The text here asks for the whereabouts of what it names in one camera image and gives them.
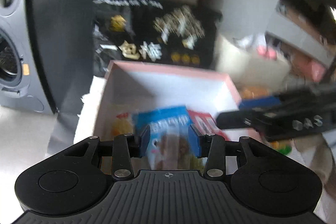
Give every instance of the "black object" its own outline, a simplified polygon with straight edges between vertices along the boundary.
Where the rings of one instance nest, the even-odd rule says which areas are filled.
[[[31,48],[48,100],[80,113],[93,77],[92,0],[27,0]]]
[[[220,129],[254,128],[269,142],[302,137],[336,127],[336,84],[320,84],[275,95],[282,104],[223,112]]]
[[[169,0],[93,3],[96,76],[105,75],[111,60],[210,69],[220,12]],[[127,50],[122,51],[125,42]]]
[[[226,142],[194,133],[208,155],[203,177],[140,170],[134,178],[130,157],[144,155],[149,135],[147,127],[109,142],[87,138],[27,169],[15,185],[26,212],[14,223],[323,223],[313,214],[318,176],[249,137]],[[99,170],[111,155],[112,176]],[[225,174],[229,155],[237,157],[233,175]]]

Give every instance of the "floor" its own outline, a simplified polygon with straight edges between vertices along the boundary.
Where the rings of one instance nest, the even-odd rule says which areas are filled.
[[[16,199],[16,178],[44,159],[57,116],[0,106],[0,223],[9,224],[22,214]]]

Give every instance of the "red snack package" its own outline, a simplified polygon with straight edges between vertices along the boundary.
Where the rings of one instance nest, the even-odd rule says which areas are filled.
[[[214,119],[209,113],[188,110],[188,114],[193,124],[203,135],[207,133],[215,133],[221,135],[224,139],[229,140],[227,135],[216,126]]]

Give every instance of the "open box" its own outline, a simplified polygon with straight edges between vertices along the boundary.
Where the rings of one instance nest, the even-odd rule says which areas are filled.
[[[93,130],[102,141],[113,138],[112,123],[121,113],[185,105],[216,118],[220,112],[238,109],[241,100],[230,77],[214,71],[118,61],[110,63],[105,79]],[[238,141],[240,136],[260,140],[251,129],[225,130],[225,134],[231,141]],[[141,168],[148,166],[138,162],[135,169]],[[227,159],[227,173],[236,168],[235,159]]]

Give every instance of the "dark gray panel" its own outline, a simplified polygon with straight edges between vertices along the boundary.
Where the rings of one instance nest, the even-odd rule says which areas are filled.
[[[227,223],[322,224],[313,213],[277,218],[240,205],[222,182],[203,179],[198,171],[143,170],[130,181],[116,182],[106,198],[86,212],[52,218],[26,212],[17,224]]]
[[[41,67],[59,111],[79,113],[92,81],[92,0],[32,0]]]

